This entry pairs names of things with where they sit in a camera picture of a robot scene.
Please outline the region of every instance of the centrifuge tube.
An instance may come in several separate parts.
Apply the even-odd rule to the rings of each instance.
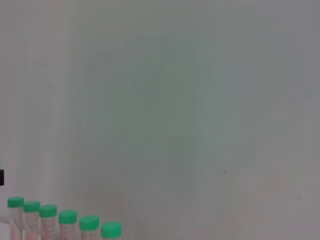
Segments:
[[[106,222],[101,226],[101,237],[103,240],[120,240],[122,236],[122,224],[119,221]]]
[[[100,218],[96,215],[83,216],[80,218],[81,240],[97,240],[97,229]]]
[[[23,205],[22,196],[8,198],[7,206],[10,208],[10,240],[23,240]]]
[[[27,201],[23,205],[25,215],[25,240],[38,240],[39,209],[39,201]]]
[[[59,213],[60,240],[76,239],[77,212],[75,210],[64,210]]]
[[[42,205],[40,207],[41,240],[55,240],[57,211],[57,206],[54,204]]]

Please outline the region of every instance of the green screw cap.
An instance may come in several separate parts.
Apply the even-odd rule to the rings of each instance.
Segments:
[[[25,213],[39,212],[40,202],[39,201],[26,201],[23,204],[23,211]]]
[[[106,222],[101,226],[101,237],[115,239],[122,235],[122,223],[119,221]]]
[[[75,210],[64,210],[59,212],[59,224],[75,224],[78,215]]]
[[[80,218],[79,227],[81,231],[93,231],[99,228],[100,218],[96,215],[83,216]]]
[[[8,198],[8,208],[20,208],[24,205],[25,199],[22,196]]]
[[[39,216],[40,218],[52,218],[58,213],[57,205],[47,204],[40,207]]]

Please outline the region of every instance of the plastic tube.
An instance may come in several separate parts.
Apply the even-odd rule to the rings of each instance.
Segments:
[[[81,240],[97,240],[97,230],[99,228],[100,218],[97,215],[83,216],[80,218],[79,227],[81,231]]]
[[[40,207],[41,240],[55,240],[57,212],[57,206],[54,204],[42,205]]]
[[[23,205],[25,215],[25,240],[38,240],[39,210],[39,201],[27,201]]]
[[[103,240],[117,239],[122,236],[122,223],[119,221],[106,222],[101,226],[101,237]]]
[[[22,196],[8,198],[7,206],[10,208],[10,240],[23,240],[23,205]]]
[[[59,213],[60,240],[76,239],[77,212],[75,210],[64,210]]]

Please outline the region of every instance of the black object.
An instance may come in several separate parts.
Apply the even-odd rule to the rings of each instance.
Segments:
[[[5,185],[5,170],[0,169],[0,186]]]

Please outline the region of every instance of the white wall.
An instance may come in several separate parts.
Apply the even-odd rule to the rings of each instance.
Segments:
[[[131,240],[318,239],[320,1],[2,0],[7,198]]]

